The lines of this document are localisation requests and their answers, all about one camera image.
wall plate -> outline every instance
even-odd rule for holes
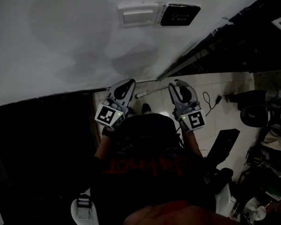
[[[119,4],[117,8],[119,25],[120,27],[125,28],[155,24],[157,23],[159,7],[160,3],[158,2],[132,2]]]

wire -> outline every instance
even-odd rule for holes
[[[266,101],[266,103],[275,100],[275,99],[279,96],[279,91],[278,91],[277,85],[276,85],[274,82],[273,82],[273,84],[274,84],[274,86],[275,86],[275,88],[276,88],[277,95],[276,95],[275,97],[271,98],[270,100]]]
[[[182,138],[182,139],[180,138],[180,134],[179,134],[178,137],[179,137],[179,142],[183,145],[183,138]]]
[[[181,138],[178,136],[179,138],[179,143],[180,143],[180,146],[183,148],[184,144],[183,144],[183,139],[181,140]]]
[[[274,135],[272,134],[271,130],[270,130],[271,135],[273,135],[274,137],[280,137],[280,135]]]
[[[204,96],[205,93],[206,93],[207,96],[208,96],[208,101],[206,100],[206,98],[205,98],[205,96]],[[209,96],[208,92],[203,92],[203,98],[204,98],[205,102],[208,103],[208,106],[209,106],[209,112],[206,114],[206,117],[207,117],[207,115],[211,112],[211,110],[214,109],[214,107],[216,106],[216,104],[214,105],[214,107],[211,107],[211,105],[210,105],[210,96]]]
[[[206,100],[206,98],[204,96],[205,93],[208,96],[208,101]],[[209,112],[205,115],[206,117],[211,112],[211,110],[213,110],[215,108],[215,106],[217,106],[219,104],[219,102],[221,101],[222,97],[228,97],[229,98],[229,96],[227,96],[227,95],[218,96],[216,98],[216,100],[215,100],[215,105],[213,107],[211,107],[211,105],[210,105],[210,96],[209,96],[208,92],[203,92],[203,98],[204,98],[205,102],[208,103],[208,106],[209,106]]]

sneaker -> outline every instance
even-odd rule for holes
[[[149,106],[149,104],[145,103],[142,105],[142,108],[141,108],[141,112],[142,114],[146,113],[146,112],[151,112],[151,108]]]

wall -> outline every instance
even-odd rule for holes
[[[120,29],[123,1],[201,6],[188,27]],[[0,105],[155,79],[255,0],[0,0]]]

white floor tile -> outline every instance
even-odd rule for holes
[[[140,115],[144,103],[149,104],[152,112],[163,114],[164,109],[161,91],[150,93],[138,99],[133,98],[129,103],[129,107],[131,107],[137,115]]]
[[[194,89],[196,90],[201,108],[204,109],[205,114],[207,114],[209,111],[209,106],[208,103],[205,102],[203,98],[203,92],[207,92],[209,94],[210,104],[213,107],[215,103],[215,96],[213,93],[212,85],[209,84],[209,85],[196,86],[194,87]],[[211,112],[206,117],[206,126],[198,130],[195,130],[194,133],[197,140],[215,136],[214,110],[211,110]]]
[[[158,88],[160,86],[160,82],[158,81],[149,81],[149,82],[138,82],[136,83],[134,96],[138,93],[145,92],[150,89]]]
[[[212,137],[208,137],[205,139],[197,140],[199,149],[200,149],[203,157],[206,157],[208,155],[208,153],[210,152],[210,150],[215,142],[215,139],[216,139],[216,137],[212,136]]]
[[[253,73],[241,72],[241,73],[212,73],[211,82],[214,83],[227,83],[232,81],[246,81],[253,80]]]
[[[93,93],[93,97],[94,97],[94,101],[99,101],[100,100],[99,93],[97,93],[97,92]]]
[[[168,89],[169,83],[172,83],[173,85],[175,85],[175,79],[180,79],[183,80],[182,77],[184,76],[178,76],[178,77],[166,77],[165,79],[163,79],[162,81],[160,81],[160,88],[163,89]]]
[[[99,104],[100,104],[100,101],[95,101],[95,112],[97,112]]]
[[[237,94],[254,89],[254,81],[225,82],[212,85],[214,97],[218,95]],[[237,109],[237,103],[230,103],[226,97],[223,97],[220,103],[214,108],[215,113],[215,134],[220,130],[232,129],[241,126],[240,111]]]
[[[99,100],[104,100],[105,97],[107,96],[107,92],[108,92],[108,91],[101,91],[101,92],[98,92]]]
[[[210,73],[206,74],[196,74],[196,75],[187,75],[185,78],[179,78],[182,81],[185,81],[190,86],[201,86],[211,84],[211,75]]]
[[[255,145],[258,135],[259,128],[249,127],[242,125],[237,128],[240,134],[229,154],[224,162],[217,166],[217,169],[222,169],[224,167],[233,170],[233,181],[237,181],[241,172],[245,169],[246,155],[249,148]]]

